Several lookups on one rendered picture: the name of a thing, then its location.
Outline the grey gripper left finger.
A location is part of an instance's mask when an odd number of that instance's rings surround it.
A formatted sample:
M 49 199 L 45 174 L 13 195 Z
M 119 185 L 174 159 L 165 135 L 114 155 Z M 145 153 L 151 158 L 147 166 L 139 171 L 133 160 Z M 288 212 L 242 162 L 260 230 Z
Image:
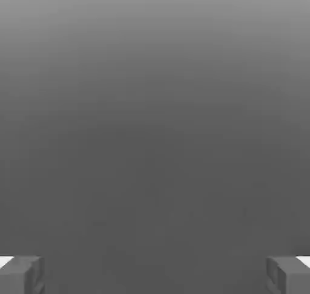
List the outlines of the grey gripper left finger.
M 0 294 L 45 294 L 41 256 L 0 256 Z

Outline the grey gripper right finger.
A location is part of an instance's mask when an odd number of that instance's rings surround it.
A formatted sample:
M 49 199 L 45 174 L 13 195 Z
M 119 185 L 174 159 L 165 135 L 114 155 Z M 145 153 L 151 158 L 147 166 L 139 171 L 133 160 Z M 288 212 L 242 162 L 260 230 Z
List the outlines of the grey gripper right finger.
M 310 256 L 269 256 L 266 287 L 270 294 L 310 294 Z

